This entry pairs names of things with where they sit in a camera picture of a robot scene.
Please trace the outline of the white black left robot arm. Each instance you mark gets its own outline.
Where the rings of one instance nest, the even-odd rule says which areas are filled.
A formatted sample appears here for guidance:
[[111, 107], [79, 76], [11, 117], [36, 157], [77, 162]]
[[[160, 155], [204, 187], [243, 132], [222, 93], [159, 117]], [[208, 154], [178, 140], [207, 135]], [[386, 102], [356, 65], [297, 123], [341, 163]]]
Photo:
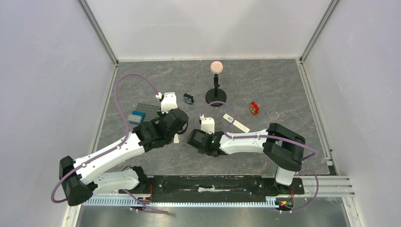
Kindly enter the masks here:
[[149, 180], [140, 166], [119, 172], [112, 167], [152, 149], [173, 142], [175, 135], [186, 132], [189, 117], [181, 109], [173, 109], [162, 117], [143, 122], [119, 141], [85, 157], [60, 160], [60, 186], [69, 206], [80, 205], [93, 195], [128, 190], [142, 193], [149, 189]]

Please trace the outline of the white remote control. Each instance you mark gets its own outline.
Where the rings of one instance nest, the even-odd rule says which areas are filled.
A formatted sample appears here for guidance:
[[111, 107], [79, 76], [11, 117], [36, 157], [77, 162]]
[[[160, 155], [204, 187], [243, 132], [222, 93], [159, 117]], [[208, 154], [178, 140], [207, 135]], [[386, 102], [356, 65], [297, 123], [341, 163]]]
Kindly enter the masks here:
[[180, 135], [175, 134], [174, 135], [174, 139], [173, 139], [173, 143], [174, 144], [178, 144], [180, 142]]

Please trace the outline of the white remote battery cover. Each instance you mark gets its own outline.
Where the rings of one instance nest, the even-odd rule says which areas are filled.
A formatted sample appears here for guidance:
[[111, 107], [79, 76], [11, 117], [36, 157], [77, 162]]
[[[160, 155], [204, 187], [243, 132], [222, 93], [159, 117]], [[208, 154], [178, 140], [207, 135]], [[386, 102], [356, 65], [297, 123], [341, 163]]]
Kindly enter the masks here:
[[244, 133], [250, 132], [250, 129], [248, 127], [246, 127], [245, 125], [243, 125], [239, 121], [235, 120], [232, 116], [230, 116], [228, 114], [224, 114], [223, 115], [223, 119], [225, 119], [226, 121], [232, 123], [235, 127], [240, 129]]

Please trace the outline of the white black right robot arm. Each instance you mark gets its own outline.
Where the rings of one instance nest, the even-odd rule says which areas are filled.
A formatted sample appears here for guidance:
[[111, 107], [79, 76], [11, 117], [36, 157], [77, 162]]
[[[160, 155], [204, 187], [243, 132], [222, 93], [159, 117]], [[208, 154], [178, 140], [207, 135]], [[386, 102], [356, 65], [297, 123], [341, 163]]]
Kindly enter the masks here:
[[212, 157], [236, 153], [265, 154], [277, 165], [275, 181], [289, 186], [295, 173], [301, 170], [306, 140], [278, 123], [271, 123], [268, 129], [249, 133], [217, 131], [208, 134], [194, 129], [187, 143], [199, 153]]

